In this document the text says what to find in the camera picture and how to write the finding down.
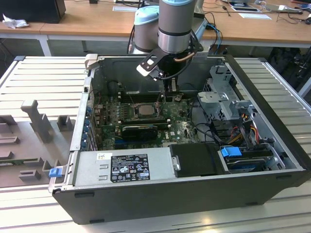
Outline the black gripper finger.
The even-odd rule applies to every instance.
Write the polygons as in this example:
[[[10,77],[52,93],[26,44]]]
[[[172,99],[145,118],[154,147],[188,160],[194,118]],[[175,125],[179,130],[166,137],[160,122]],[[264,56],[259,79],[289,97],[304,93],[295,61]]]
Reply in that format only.
[[[179,93],[178,78],[171,78],[164,81],[164,90],[166,100],[173,100]]]

